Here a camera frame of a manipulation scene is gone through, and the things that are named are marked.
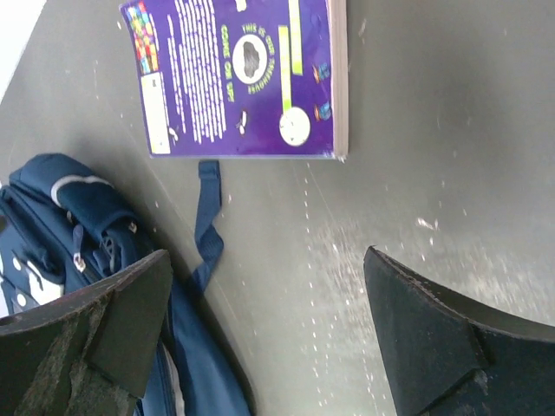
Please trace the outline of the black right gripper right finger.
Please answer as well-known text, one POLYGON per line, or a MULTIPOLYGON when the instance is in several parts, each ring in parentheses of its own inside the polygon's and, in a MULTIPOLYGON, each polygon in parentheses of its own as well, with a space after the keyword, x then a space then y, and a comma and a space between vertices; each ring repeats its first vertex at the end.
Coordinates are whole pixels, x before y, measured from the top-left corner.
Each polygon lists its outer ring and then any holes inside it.
POLYGON ((554 328, 487 306, 369 247, 364 277, 399 415, 552 415, 554 328))

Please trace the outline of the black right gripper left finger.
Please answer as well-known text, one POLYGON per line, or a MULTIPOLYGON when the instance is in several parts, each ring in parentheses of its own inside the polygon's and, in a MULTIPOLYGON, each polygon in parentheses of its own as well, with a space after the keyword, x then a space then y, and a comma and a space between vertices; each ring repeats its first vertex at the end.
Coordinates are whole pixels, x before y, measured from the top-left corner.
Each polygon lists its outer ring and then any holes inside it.
POLYGON ((3 415, 130 415, 146 392, 172 286, 157 250, 1 320, 3 415))

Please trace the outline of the navy blue student backpack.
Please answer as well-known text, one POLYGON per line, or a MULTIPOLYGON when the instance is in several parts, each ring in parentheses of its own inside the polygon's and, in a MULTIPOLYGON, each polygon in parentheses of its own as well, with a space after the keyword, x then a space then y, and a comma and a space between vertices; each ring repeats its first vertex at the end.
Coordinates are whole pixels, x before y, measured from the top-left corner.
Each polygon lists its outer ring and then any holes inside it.
MULTIPOLYGON (((214 227, 219 163, 199 163, 194 241, 200 265, 174 279, 146 394, 137 415, 249 415, 235 370, 197 312, 224 249, 214 227)), ((88 166, 43 153, 1 188, 1 290, 11 313, 31 309, 110 277, 156 246, 125 198, 88 166)))

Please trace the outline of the purple treehouse paperback book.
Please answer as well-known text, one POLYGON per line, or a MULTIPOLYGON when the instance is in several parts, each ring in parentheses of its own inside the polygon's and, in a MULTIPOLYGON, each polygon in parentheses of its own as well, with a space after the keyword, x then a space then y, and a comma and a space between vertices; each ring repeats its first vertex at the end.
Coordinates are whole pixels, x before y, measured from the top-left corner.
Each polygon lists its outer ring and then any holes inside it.
POLYGON ((344 159, 344 1, 130 1, 120 7, 151 156, 344 159))

